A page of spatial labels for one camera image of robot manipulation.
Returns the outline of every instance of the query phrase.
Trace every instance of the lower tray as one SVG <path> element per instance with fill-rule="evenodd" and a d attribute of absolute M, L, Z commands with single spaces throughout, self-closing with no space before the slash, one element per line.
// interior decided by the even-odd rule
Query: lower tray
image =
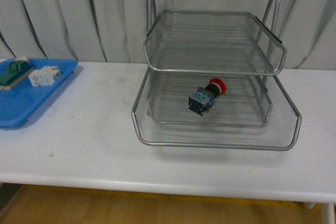
<path fill-rule="evenodd" d="M 169 121 L 158 123 L 153 120 L 153 111 L 150 111 L 148 106 L 150 77 L 155 80 L 155 75 L 148 69 L 132 109 L 135 131 L 144 144 L 273 151 L 285 151 L 295 145 L 301 115 L 277 77 L 267 79 L 267 93 L 272 101 L 272 109 L 268 122 L 263 127 L 236 127 L 211 123 L 185 124 Z"/>
<path fill-rule="evenodd" d="M 0 63 L 0 73 L 5 72 L 7 65 L 13 61 Z M 74 72 L 75 60 L 30 59 L 34 69 L 44 66 L 57 66 L 61 77 L 52 86 L 33 87 L 25 78 L 12 90 L 0 90 L 0 129 L 15 129 L 24 125 L 37 108 Z"/>
<path fill-rule="evenodd" d="M 225 81 L 227 91 L 215 100 L 210 112 L 200 116 L 188 109 L 188 97 L 213 77 Z M 263 127 L 272 102 L 259 76 L 228 76 L 196 73 L 155 72 L 147 104 L 157 123 L 209 124 Z"/>

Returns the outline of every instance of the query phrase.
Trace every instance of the upper tray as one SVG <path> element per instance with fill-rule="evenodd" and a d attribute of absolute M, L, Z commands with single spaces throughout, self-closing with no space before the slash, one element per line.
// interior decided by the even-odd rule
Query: upper tray
<path fill-rule="evenodd" d="M 6 71 L 11 61 L 13 59 L 0 63 L 0 73 Z M 25 124 L 37 108 L 74 72 L 78 63 L 75 60 L 30 59 L 29 64 L 34 69 L 57 66 L 61 77 L 50 87 L 33 87 L 26 77 L 12 90 L 0 90 L 0 129 L 15 129 Z"/>
<path fill-rule="evenodd" d="M 144 42 L 156 71 L 274 76 L 286 49 L 250 13 L 164 10 Z"/>

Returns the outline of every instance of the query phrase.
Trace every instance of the desk organizer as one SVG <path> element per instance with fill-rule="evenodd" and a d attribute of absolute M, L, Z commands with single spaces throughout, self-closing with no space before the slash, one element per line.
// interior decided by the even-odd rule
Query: desk organizer
<path fill-rule="evenodd" d="M 286 49 L 272 28 L 245 12 L 164 10 L 148 0 L 144 51 L 148 70 L 132 110 L 141 142 L 156 146 L 285 151 L 298 137 L 301 115 L 276 75 Z M 188 97 L 209 79 L 227 86 L 208 113 L 188 109 Z"/>

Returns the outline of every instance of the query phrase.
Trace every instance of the curtain fold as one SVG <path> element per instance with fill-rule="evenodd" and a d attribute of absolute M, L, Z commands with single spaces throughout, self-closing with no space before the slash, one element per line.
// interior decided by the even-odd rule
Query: curtain fold
<path fill-rule="evenodd" d="M 266 3 L 157 0 L 157 8 L 243 10 L 261 18 Z M 336 0 L 281 0 L 276 34 L 288 49 L 286 68 L 336 69 L 335 10 Z M 0 58 L 145 62 L 145 36 L 146 0 L 0 0 Z"/>

